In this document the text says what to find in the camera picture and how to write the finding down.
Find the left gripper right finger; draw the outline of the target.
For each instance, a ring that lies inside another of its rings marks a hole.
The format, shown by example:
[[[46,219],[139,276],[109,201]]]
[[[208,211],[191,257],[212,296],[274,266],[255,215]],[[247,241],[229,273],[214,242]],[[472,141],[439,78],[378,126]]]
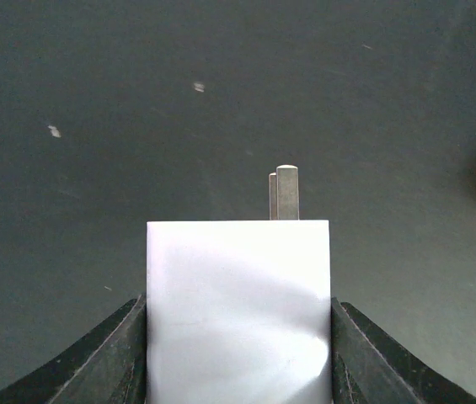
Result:
[[[331,300],[334,403],[476,404],[348,302]]]

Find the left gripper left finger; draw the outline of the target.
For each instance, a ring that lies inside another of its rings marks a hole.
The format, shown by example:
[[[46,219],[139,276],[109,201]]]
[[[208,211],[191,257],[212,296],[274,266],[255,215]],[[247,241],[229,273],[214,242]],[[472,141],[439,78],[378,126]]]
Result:
[[[145,403],[147,298],[127,301],[55,358],[0,390],[0,403]]]

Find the white charger plug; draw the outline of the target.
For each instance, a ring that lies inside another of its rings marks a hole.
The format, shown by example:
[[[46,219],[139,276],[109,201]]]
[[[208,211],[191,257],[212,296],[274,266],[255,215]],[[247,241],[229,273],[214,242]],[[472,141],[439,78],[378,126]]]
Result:
[[[298,170],[262,221],[147,224],[152,403],[330,403],[329,223],[300,216]]]

